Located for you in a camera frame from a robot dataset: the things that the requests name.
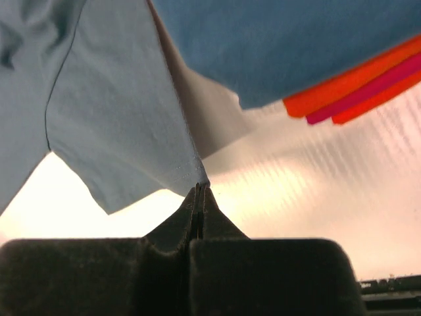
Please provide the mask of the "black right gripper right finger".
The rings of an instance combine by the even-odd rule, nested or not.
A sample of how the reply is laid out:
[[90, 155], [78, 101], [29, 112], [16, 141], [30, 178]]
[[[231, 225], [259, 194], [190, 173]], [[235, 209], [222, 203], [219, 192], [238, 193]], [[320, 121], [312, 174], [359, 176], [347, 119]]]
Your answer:
[[365, 315], [349, 258], [328, 239], [250, 239], [200, 189], [189, 246], [192, 315]]

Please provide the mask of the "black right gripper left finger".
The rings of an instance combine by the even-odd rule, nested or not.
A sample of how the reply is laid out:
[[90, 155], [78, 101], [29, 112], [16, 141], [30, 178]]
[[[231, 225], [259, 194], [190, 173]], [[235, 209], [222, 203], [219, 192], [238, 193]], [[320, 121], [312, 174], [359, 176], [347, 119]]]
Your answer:
[[17, 239], [1, 247], [2, 315], [187, 315], [199, 188], [141, 238]]

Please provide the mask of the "grey-blue t shirt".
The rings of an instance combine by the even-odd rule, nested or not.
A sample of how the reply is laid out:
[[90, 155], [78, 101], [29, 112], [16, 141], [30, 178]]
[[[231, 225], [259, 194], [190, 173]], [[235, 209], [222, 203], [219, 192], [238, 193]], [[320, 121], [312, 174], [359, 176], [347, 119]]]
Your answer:
[[114, 213], [208, 178], [145, 1], [1, 2], [1, 208], [48, 154]]

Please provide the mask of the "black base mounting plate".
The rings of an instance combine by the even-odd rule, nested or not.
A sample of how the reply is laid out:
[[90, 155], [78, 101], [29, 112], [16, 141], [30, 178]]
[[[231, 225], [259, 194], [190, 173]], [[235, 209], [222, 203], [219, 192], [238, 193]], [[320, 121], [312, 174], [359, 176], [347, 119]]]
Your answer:
[[420, 275], [359, 281], [367, 315], [420, 316]]

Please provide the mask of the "folded orange t shirt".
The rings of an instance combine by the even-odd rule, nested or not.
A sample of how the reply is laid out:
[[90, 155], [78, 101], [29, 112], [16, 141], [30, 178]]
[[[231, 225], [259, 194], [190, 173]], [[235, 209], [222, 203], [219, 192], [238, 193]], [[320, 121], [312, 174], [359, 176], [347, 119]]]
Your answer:
[[342, 99], [419, 52], [417, 35], [355, 68], [285, 98], [285, 109], [291, 117], [304, 117]]

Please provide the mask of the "folded teal t shirt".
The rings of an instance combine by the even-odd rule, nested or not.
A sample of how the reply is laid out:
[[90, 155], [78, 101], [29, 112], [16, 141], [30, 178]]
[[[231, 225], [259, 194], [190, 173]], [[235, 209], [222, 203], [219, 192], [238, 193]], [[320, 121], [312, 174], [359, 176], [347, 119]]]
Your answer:
[[420, 33], [419, 1], [154, 1], [185, 64], [262, 107]]

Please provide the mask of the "folded red t shirt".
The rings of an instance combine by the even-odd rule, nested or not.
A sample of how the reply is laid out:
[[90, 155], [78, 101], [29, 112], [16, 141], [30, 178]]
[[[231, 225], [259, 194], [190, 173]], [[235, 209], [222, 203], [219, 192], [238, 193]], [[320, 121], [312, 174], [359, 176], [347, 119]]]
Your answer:
[[332, 117], [332, 122], [334, 124], [345, 124], [369, 111], [379, 107], [380, 105], [392, 100], [397, 97], [399, 94], [405, 92], [409, 88], [413, 87], [420, 82], [420, 71], [407, 76], [406, 78], [400, 80], [399, 82], [393, 84], [391, 87], [385, 89], [384, 91], [378, 93], [374, 97], [371, 97], [350, 109], [345, 110], [344, 112], [334, 115]]

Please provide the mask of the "folded magenta t shirt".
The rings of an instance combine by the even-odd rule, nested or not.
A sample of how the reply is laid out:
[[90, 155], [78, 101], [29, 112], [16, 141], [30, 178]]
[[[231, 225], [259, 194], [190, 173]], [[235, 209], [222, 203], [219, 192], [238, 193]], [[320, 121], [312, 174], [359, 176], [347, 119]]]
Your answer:
[[347, 109], [377, 95], [385, 89], [391, 87], [400, 80], [420, 71], [420, 54], [416, 54], [406, 59], [397, 66], [389, 69], [379, 77], [367, 83], [357, 91], [346, 97], [333, 102], [322, 109], [306, 116], [309, 124], [318, 124], [327, 119], [332, 119], [334, 115], [340, 114]]

